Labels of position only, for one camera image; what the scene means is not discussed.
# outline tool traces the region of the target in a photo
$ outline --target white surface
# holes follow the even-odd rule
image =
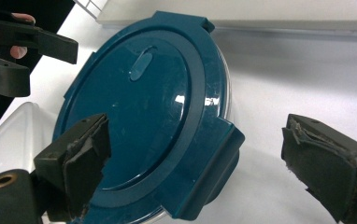
[[[0,126],[0,173],[11,169],[35,169],[33,157],[48,146],[56,116],[38,105],[21,105]]]
[[[156,10],[204,16],[224,27],[357,30],[357,0],[108,0],[97,20],[127,25]]]
[[[31,75],[32,95],[15,99],[5,117],[25,101],[57,114],[87,57],[116,32],[74,7],[59,34],[79,42],[79,63],[43,57]],[[357,38],[231,30],[212,36],[230,69],[235,122],[246,141],[227,185],[194,223],[335,223],[280,159],[281,128],[296,113],[357,140]]]

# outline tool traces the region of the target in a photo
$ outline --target human hand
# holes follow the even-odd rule
[[[12,17],[20,19],[20,20],[36,22],[36,19],[33,16],[30,16],[27,14],[12,13]],[[24,55],[26,53],[27,53],[26,47],[12,46],[12,48],[10,49],[10,55],[15,59],[20,59],[20,58],[24,57]]]

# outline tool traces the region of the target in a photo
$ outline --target round container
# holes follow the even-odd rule
[[[195,219],[236,167],[230,84],[207,19],[157,12],[113,36],[65,95],[54,137],[107,113],[112,157],[83,223]]]

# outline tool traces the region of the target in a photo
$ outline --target round bolt hole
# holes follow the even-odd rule
[[[6,187],[16,181],[18,176],[16,174],[0,175],[0,188]]]

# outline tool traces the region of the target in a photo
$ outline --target round container lid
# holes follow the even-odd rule
[[[141,221],[162,207],[194,219],[220,192],[244,137],[222,118],[227,79],[213,28],[205,18],[157,12],[113,36],[82,68],[54,136],[93,114],[109,118],[112,157],[85,223]],[[234,150],[216,160],[227,140]]]

